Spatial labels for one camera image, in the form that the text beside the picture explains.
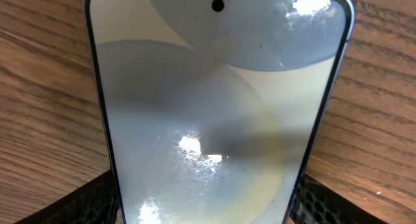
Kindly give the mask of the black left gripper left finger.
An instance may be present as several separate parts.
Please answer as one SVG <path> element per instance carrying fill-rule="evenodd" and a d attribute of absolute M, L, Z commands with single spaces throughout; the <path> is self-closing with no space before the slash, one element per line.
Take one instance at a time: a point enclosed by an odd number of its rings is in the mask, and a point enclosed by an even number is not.
<path fill-rule="evenodd" d="M 118 210 L 114 177 L 108 170 L 16 224 L 115 224 Z"/>

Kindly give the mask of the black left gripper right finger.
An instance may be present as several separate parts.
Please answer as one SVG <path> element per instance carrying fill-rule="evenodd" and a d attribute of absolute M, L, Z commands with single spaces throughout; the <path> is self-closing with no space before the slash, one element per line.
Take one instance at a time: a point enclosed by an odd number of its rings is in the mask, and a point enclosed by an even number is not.
<path fill-rule="evenodd" d="M 295 224 L 386 224 L 308 175 L 296 189 L 289 215 Z"/>

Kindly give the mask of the blue Galaxy S24+ smartphone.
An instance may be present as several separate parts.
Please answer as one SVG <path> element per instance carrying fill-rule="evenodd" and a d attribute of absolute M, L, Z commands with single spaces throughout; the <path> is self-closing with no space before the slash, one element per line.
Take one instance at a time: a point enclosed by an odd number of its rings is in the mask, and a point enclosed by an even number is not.
<path fill-rule="evenodd" d="M 84 0 L 124 223 L 286 223 L 351 0 Z"/>

